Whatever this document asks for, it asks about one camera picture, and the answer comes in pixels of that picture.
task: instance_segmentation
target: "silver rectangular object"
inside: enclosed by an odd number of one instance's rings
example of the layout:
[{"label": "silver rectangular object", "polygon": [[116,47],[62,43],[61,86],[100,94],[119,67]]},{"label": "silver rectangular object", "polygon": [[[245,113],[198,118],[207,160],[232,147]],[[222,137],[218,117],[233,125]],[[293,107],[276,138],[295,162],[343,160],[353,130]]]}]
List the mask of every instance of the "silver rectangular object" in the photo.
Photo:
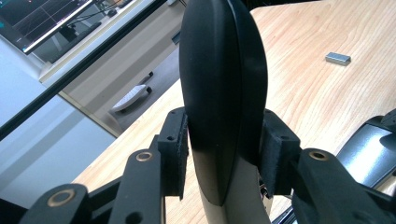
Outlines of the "silver rectangular object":
[{"label": "silver rectangular object", "polygon": [[330,52],[328,55],[326,55],[326,62],[347,66],[350,64],[351,60],[350,56]]}]

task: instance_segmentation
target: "wooden table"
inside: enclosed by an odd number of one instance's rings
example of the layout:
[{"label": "wooden table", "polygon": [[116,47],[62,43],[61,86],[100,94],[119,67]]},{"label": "wooden table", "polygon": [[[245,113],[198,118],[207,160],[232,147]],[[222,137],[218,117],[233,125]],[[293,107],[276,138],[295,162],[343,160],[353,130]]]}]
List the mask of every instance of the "wooden table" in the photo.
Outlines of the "wooden table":
[{"label": "wooden table", "polygon": [[[275,111],[302,147],[337,153],[367,119],[396,108],[396,1],[325,0],[262,7],[251,14],[265,47]],[[329,52],[352,63],[325,62]],[[182,106],[177,82],[76,180],[89,190],[120,176],[128,156],[147,148],[168,111]],[[206,223],[191,157],[185,199],[166,199],[168,223]],[[276,199],[271,217],[288,206]]]}]

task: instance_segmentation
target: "monitor screen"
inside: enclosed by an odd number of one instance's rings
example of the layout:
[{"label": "monitor screen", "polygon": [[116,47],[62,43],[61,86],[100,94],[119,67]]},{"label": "monitor screen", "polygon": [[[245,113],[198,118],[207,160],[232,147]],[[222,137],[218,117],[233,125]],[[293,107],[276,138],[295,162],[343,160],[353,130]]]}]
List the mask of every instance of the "monitor screen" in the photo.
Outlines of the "monitor screen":
[{"label": "monitor screen", "polygon": [[0,35],[28,54],[93,0],[0,0]]}]

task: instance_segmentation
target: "black plastic cover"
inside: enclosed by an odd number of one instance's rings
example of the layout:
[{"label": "black plastic cover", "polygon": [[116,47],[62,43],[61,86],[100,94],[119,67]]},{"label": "black plastic cover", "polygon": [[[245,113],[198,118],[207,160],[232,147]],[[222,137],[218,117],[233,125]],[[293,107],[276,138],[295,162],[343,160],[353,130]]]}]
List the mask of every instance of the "black plastic cover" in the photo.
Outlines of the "black plastic cover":
[{"label": "black plastic cover", "polygon": [[234,158],[258,163],[267,91],[262,40],[240,0],[190,0],[179,66],[198,181],[222,205]]}]

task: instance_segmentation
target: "white wall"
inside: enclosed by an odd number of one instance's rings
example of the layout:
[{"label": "white wall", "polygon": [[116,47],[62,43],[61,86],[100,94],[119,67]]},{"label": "white wall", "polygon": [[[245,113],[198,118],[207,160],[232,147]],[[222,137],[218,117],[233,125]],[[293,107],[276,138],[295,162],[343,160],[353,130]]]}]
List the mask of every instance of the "white wall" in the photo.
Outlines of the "white wall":
[{"label": "white wall", "polygon": [[[46,89],[39,68],[0,39],[0,125]],[[48,189],[70,183],[114,140],[55,96],[0,142],[0,198],[30,207]]]}]

